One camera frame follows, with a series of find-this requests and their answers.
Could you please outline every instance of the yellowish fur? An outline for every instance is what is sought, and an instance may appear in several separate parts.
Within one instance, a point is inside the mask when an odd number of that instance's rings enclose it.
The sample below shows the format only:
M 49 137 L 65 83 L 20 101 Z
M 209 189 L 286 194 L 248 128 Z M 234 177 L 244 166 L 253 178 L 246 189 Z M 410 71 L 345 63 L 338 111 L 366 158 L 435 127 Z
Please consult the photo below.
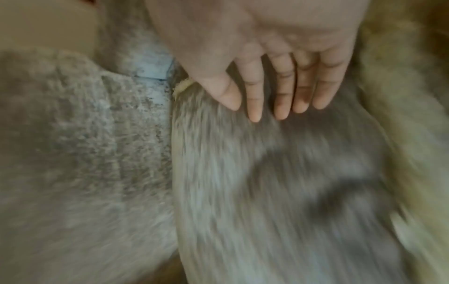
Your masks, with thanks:
M 391 186 L 406 211 L 393 221 L 423 284 L 449 283 L 449 117 L 440 103 L 449 77 L 438 58 L 449 45 L 429 48 L 429 36 L 445 31 L 427 22 L 438 10 L 448 17 L 440 2 L 374 0 L 356 53 L 366 107 L 393 145 Z

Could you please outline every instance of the hand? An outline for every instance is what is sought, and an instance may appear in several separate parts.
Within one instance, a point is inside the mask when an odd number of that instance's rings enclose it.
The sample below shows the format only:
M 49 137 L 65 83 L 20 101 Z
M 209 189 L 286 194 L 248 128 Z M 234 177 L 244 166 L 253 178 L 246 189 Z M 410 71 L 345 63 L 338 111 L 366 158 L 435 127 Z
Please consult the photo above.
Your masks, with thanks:
M 235 61 L 249 118 L 262 115 L 267 54 L 277 72 L 275 116 L 325 108 L 352 57 L 369 0 L 146 0 L 164 42 L 189 75 L 224 106 L 242 96 L 226 73 Z

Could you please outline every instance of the long-haired fur pelt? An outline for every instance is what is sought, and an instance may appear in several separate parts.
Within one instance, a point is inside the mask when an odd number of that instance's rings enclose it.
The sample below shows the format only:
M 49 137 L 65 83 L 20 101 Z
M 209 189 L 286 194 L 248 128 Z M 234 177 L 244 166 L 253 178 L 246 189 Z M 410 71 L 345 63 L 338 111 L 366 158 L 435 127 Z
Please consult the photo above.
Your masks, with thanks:
M 332 105 L 283 122 L 183 82 L 173 188 L 191 283 L 449 283 L 447 15 L 373 0 Z

